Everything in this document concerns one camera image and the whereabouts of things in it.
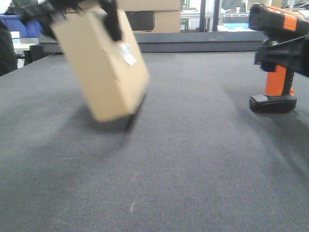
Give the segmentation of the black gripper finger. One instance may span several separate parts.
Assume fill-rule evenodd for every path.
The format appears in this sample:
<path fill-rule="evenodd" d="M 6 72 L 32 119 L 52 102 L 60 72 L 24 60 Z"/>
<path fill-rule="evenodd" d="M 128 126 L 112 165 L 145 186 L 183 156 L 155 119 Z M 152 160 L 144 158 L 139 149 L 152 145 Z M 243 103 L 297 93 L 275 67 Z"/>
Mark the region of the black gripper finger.
<path fill-rule="evenodd" d="M 274 72 L 280 65 L 305 77 L 309 76 L 309 36 L 281 43 L 266 40 L 258 47 L 254 64 L 265 72 Z"/>

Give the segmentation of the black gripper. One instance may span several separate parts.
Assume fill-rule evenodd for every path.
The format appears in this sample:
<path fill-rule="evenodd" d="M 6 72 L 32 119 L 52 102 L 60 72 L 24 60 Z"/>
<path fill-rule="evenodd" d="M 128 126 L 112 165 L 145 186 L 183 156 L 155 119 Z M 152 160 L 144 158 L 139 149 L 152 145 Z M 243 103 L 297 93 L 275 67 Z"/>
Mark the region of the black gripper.
<path fill-rule="evenodd" d="M 45 0 L 41 3 L 23 7 L 19 19 L 24 25 L 31 20 L 37 20 L 42 27 L 42 34 L 56 39 L 51 25 L 56 21 L 67 19 L 66 13 L 68 9 L 79 13 L 99 4 L 107 13 L 103 23 L 110 37 L 114 41 L 121 41 L 122 31 L 115 0 Z"/>

